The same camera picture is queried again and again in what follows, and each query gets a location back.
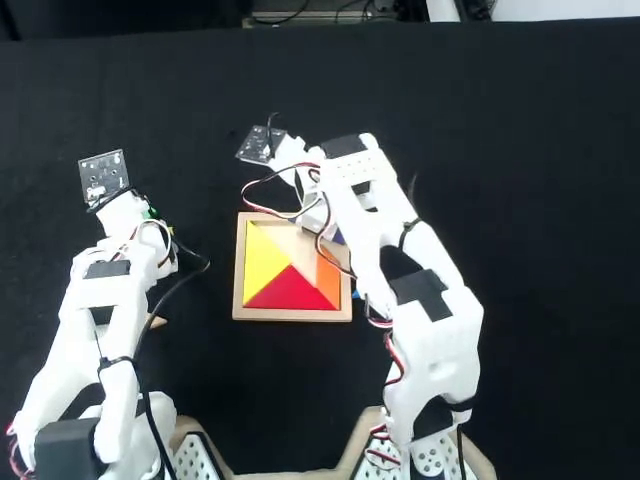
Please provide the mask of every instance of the black background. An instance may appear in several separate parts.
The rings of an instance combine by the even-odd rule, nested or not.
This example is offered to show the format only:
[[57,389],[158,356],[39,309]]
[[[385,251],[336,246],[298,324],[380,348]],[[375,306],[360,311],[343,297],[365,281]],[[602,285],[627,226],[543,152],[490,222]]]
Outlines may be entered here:
[[[637,465],[640,69],[635,20],[371,24],[0,44],[2,422],[46,358],[71,258],[101,237],[76,160],[129,176],[211,256],[142,372],[237,472],[331,467],[389,359],[349,325],[231,320],[234,153],[275,110],[308,143],[370,131],[485,307],[466,432],[501,478]],[[295,206],[283,185],[265,202]],[[162,282],[151,301],[168,288]]]

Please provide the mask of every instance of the metal base plate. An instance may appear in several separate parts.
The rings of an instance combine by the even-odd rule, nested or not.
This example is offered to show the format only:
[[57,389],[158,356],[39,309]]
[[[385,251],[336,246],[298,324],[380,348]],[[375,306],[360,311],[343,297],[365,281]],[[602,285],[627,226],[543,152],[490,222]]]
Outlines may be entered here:
[[200,432],[188,433],[173,456],[173,469],[179,480],[223,480],[220,467]]
[[[400,455],[393,443],[372,438],[360,457],[358,466],[354,470],[352,480],[401,480],[400,468],[393,467],[391,462],[369,456],[369,461],[364,455],[367,449],[378,450],[393,458],[399,459]],[[411,447],[413,466],[411,479],[438,479],[460,480],[460,465],[458,463],[458,448],[448,435],[432,440],[430,438],[417,441]],[[475,474],[467,462],[465,473],[467,480],[477,480]]]

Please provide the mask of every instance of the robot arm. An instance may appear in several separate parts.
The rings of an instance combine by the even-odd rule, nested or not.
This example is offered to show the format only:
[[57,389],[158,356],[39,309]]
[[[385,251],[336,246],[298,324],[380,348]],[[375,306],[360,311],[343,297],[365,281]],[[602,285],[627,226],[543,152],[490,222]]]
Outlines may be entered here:
[[[98,210],[107,238],[73,260],[56,337],[12,430],[29,470],[38,467],[38,478],[52,478],[55,468],[40,463],[52,461],[52,452],[64,454],[57,450],[64,447],[55,441],[56,428],[60,427],[57,424],[62,423],[58,420],[84,387],[100,382],[105,399],[93,414],[87,413],[97,422],[82,423],[91,430],[83,432],[88,436],[84,441],[90,442],[89,450],[104,464],[103,478],[139,478],[157,460],[158,451],[138,450],[142,458],[134,462],[126,458],[131,457],[132,441],[155,446],[146,421],[136,419],[136,373],[131,362],[104,362],[134,357],[148,316],[146,292],[158,279],[177,271],[177,256],[166,224],[151,218],[153,210],[148,201],[128,188],[121,151],[82,160],[79,165],[81,178],[87,177],[90,182],[85,199],[92,205],[90,209]],[[98,374],[101,362],[103,368]],[[154,400],[159,410],[154,418],[160,419],[166,441],[175,423],[175,409],[162,394],[154,395]],[[81,428],[78,425],[67,425],[67,436],[76,427]],[[118,462],[129,467],[125,477],[111,475],[121,470]],[[66,478],[73,478],[73,472],[67,471]]]
[[[277,148],[271,159],[254,161],[256,152],[264,155],[259,136],[250,136],[238,157],[276,172],[297,162],[319,165],[319,181],[303,184],[302,197],[305,205],[319,195],[323,200],[296,223],[317,233],[330,214],[333,228],[325,236],[331,239],[339,231],[351,252],[358,293],[384,317],[381,325],[392,328],[387,347],[394,364],[383,392],[383,428],[406,457],[412,443],[470,418],[480,374],[482,306],[433,229],[419,219],[371,134],[334,139],[308,151],[300,139],[281,137],[287,148]],[[388,282],[379,262],[380,248],[387,245],[422,270]]]

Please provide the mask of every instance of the wooden frame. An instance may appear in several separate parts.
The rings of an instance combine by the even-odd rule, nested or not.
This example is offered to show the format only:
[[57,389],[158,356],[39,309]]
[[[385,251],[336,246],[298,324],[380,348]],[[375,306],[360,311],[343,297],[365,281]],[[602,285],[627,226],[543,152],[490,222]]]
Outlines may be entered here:
[[[341,274],[340,278],[340,310],[280,310],[269,308],[246,308],[242,303],[244,286],[245,241],[247,237],[247,222],[281,224],[291,228],[296,225],[281,220],[266,213],[240,212],[238,213],[238,230],[236,236],[236,264],[233,278],[233,310],[235,320],[260,321],[301,321],[301,322],[350,322],[351,311],[351,279]],[[348,268],[349,249],[344,245],[323,241],[325,247],[343,265]]]

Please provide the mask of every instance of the tangram puzzle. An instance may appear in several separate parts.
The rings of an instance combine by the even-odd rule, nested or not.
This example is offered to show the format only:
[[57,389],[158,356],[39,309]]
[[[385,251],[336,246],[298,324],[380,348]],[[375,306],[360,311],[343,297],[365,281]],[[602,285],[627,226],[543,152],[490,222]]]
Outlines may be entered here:
[[[348,250],[323,242],[332,260]],[[350,321],[351,283],[315,250],[314,236],[263,213],[238,215],[233,318]]]

